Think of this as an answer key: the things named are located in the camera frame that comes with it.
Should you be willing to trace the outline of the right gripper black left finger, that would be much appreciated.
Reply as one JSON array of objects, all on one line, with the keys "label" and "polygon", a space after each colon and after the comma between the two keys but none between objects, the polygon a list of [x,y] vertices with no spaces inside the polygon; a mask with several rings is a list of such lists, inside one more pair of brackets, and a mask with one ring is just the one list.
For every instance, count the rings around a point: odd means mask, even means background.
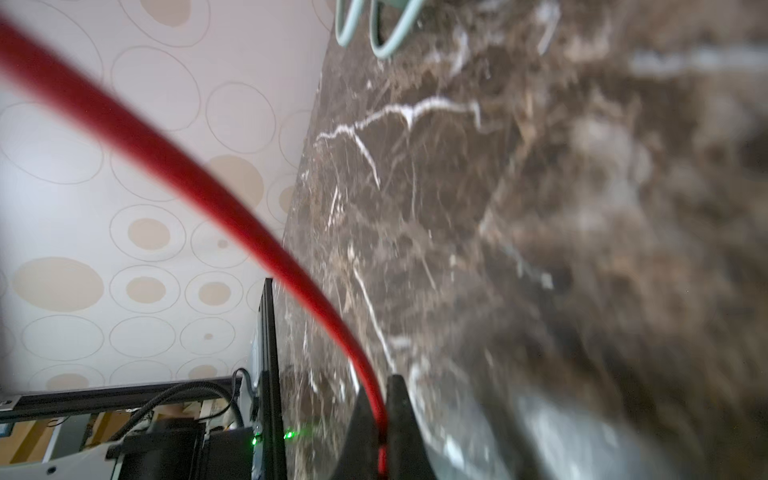
[{"label": "right gripper black left finger", "polygon": [[358,392],[343,448],[331,480],[376,480],[378,427],[366,391]]}]

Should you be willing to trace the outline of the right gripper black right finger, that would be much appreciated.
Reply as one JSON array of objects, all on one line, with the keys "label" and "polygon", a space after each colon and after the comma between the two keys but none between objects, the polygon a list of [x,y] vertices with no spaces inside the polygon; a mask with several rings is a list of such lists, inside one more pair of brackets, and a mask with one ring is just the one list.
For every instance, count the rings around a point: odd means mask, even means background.
[{"label": "right gripper black right finger", "polygon": [[436,480],[416,420],[406,381],[399,374],[387,381],[388,430],[386,461],[393,480]]}]

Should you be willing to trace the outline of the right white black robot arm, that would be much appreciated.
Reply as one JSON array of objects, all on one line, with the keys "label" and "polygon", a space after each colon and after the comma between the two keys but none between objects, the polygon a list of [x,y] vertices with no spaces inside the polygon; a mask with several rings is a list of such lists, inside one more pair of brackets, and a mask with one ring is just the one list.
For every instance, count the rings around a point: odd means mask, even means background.
[{"label": "right white black robot arm", "polygon": [[[360,391],[334,479],[434,479],[424,441],[404,381],[390,378],[386,407],[386,443]],[[280,387],[264,372],[247,390],[251,416],[261,424],[206,434],[191,420],[162,423],[148,432],[128,435],[88,451],[49,462],[4,467],[4,479],[284,479],[286,437]]]}]

